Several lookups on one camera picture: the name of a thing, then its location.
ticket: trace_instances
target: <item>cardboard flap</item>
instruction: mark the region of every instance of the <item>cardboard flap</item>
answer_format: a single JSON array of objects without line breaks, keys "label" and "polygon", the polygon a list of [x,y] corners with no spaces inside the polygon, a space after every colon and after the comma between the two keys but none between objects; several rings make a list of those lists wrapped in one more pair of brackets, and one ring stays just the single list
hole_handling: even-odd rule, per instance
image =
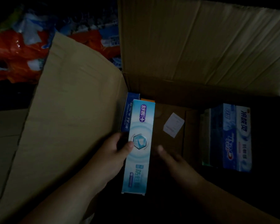
[{"label": "cardboard flap", "polygon": [[126,95],[120,70],[56,33],[0,203],[0,221],[118,131]]},{"label": "cardboard flap", "polygon": [[280,95],[280,11],[119,0],[123,72]]}]

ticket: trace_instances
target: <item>toothpaste box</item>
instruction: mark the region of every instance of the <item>toothpaste box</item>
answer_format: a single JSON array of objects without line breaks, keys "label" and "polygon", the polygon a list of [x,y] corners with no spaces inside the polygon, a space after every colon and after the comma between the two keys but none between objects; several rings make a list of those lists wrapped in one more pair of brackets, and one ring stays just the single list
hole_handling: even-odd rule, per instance
[{"label": "toothpaste box", "polygon": [[201,120],[204,132],[200,136],[203,164],[250,172],[250,120],[248,107],[222,104],[206,110]]},{"label": "toothpaste box", "polygon": [[140,94],[139,93],[127,93],[127,98],[125,100],[124,111],[121,120],[120,132],[129,132],[130,124],[131,124],[131,113],[132,113],[132,104],[133,100],[139,100]]},{"label": "toothpaste box", "polygon": [[122,193],[146,193],[154,113],[154,102],[133,101],[129,141],[134,148],[125,162]]}]

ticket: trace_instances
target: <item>paper label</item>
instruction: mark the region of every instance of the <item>paper label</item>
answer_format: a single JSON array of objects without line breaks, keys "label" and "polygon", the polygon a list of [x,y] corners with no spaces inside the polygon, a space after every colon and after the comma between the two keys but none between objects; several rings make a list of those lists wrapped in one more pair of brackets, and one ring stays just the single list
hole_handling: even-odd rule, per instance
[{"label": "paper label", "polygon": [[175,138],[180,128],[184,124],[184,120],[177,114],[172,113],[167,122],[164,125],[163,131]]}]

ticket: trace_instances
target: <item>forearm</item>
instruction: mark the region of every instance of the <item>forearm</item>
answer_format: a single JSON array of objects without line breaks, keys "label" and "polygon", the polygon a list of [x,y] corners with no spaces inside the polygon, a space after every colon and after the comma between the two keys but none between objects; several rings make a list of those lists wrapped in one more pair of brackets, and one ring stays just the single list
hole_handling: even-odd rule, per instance
[{"label": "forearm", "polygon": [[99,192],[95,179],[94,170],[87,164],[20,223],[79,223],[90,201]]},{"label": "forearm", "polygon": [[216,185],[200,180],[188,185],[190,192],[208,214],[220,223],[280,223],[279,219],[251,206]]}]

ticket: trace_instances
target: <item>open cardboard box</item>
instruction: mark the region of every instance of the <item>open cardboard box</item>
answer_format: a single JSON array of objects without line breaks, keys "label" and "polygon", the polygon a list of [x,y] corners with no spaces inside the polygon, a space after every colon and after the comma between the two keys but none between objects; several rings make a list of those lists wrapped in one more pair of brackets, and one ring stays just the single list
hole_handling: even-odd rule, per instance
[{"label": "open cardboard box", "polygon": [[[0,202],[0,223],[21,218],[119,130],[127,91],[156,101],[152,147],[182,154],[210,181],[280,218],[280,11],[202,0],[118,5],[122,72],[55,35]],[[251,174],[201,169],[199,110],[223,102],[251,107]],[[175,139],[162,130],[172,112],[185,119]],[[121,195],[119,178],[99,204],[113,199],[113,217],[120,203],[135,200],[149,204],[144,220],[156,212],[178,217],[188,210],[168,176],[152,151],[147,195]]]}]

